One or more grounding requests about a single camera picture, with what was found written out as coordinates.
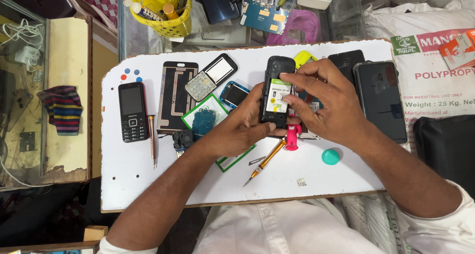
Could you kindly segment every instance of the battery label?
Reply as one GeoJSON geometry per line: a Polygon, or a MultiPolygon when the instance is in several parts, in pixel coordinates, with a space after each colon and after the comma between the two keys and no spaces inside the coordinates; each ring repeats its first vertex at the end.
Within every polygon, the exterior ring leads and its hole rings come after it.
{"type": "Polygon", "coordinates": [[[290,94],[291,89],[291,83],[279,79],[271,79],[269,96],[267,97],[267,107],[265,110],[275,113],[286,113],[287,103],[282,101],[282,99],[284,99],[284,96],[287,94],[290,94]]]}

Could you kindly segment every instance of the hand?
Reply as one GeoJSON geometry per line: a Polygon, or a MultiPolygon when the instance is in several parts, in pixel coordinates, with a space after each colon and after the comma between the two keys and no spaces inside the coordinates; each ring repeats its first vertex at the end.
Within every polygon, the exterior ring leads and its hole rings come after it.
{"type": "MultiPolygon", "coordinates": [[[[272,122],[260,123],[263,88],[263,82],[254,86],[246,99],[198,142],[205,143],[212,155],[235,157],[266,136],[287,135],[287,130],[276,129],[272,122]]],[[[287,123],[299,124],[300,118],[288,117],[287,123]]]]}
{"type": "Polygon", "coordinates": [[[305,101],[292,94],[284,101],[316,135],[352,148],[371,133],[374,125],[366,120],[354,86],[329,59],[304,64],[296,73],[282,73],[280,79],[295,85],[296,92],[307,92],[305,101]],[[316,113],[308,106],[313,97],[324,105],[316,113]]]}

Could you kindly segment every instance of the white cable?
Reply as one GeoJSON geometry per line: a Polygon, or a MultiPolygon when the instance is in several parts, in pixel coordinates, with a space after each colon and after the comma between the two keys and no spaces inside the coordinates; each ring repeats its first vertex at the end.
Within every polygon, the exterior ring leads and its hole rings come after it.
{"type": "Polygon", "coordinates": [[[8,170],[7,168],[5,168],[5,165],[3,164],[3,157],[0,156],[0,163],[1,163],[1,166],[3,167],[3,170],[8,174],[10,175],[10,177],[12,177],[13,179],[15,179],[17,182],[21,183],[22,185],[24,186],[29,186],[29,187],[44,187],[44,186],[48,186],[48,185],[29,185],[29,184],[25,184],[23,182],[20,182],[15,176],[13,176],[8,170]]]}
{"type": "MultiPolygon", "coordinates": [[[[39,45],[39,46],[41,46],[43,44],[43,35],[41,35],[41,32],[39,30],[39,26],[42,26],[42,25],[43,24],[40,23],[38,25],[30,26],[28,24],[28,20],[26,20],[26,19],[22,19],[21,22],[20,22],[20,25],[16,25],[14,23],[5,23],[5,24],[3,24],[2,29],[3,29],[3,33],[6,36],[8,36],[9,39],[4,41],[3,43],[1,43],[0,46],[2,46],[3,44],[5,44],[6,42],[8,42],[10,40],[18,41],[18,39],[24,40],[28,45],[39,45]],[[13,35],[10,35],[10,33],[7,32],[7,30],[5,28],[9,28],[9,30],[14,31],[16,33],[13,34],[13,35]],[[39,43],[36,43],[35,40],[32,39],[32,38],[35,38],[37,36],[39,36],[39,38],[40,38],[39,43]]],[[[36,52],[35,52],[34,55],[36,55],[38,52],[39,52],[39,48],[36,49],[36,52]]],[[[27,71],[34,72],[36,70],[31,65],[31,58],[28,58],[27,65],[28,65],[27,66],[27,71]]]]}

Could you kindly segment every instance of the tube of paste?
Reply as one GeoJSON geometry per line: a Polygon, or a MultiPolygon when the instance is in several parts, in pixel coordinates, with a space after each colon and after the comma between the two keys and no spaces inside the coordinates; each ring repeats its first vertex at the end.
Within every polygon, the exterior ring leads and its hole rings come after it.
{"type": "Polygon", "coordinates": [[[156,21],[162,21],[163,20],[157,14],[152,12],[152,10],[146,8],[143,4],[140,4],[138,2],[133,2],[132,0],[123,0],[122,4],[126,7],[132,8],[132,11],[134,11],[135,14],[138,14],[139,16],[143,17],[144,19],[156,20],[156,21]]]}

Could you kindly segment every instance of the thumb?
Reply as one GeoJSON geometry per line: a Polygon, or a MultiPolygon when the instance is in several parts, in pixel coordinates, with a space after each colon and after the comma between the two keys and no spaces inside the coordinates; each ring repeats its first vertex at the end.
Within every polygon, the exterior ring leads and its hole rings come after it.
{"type": "Polygon", "coordinates": [[[288,94],[284,97],[283,101],[292,106],[294,111],[306,125],[307,123],[310,124],[315,121],[315,114],[310,109],[308,103],[305,103],[305,101],[300,99],[298,96],[288,94]]]}
{"type": "Polygon", "coordinates": [[[247,130],[247,136],[253,143],[266,138],[271,131],[276,129],[276,124],[272,122],[259,123],[247,130]]]}

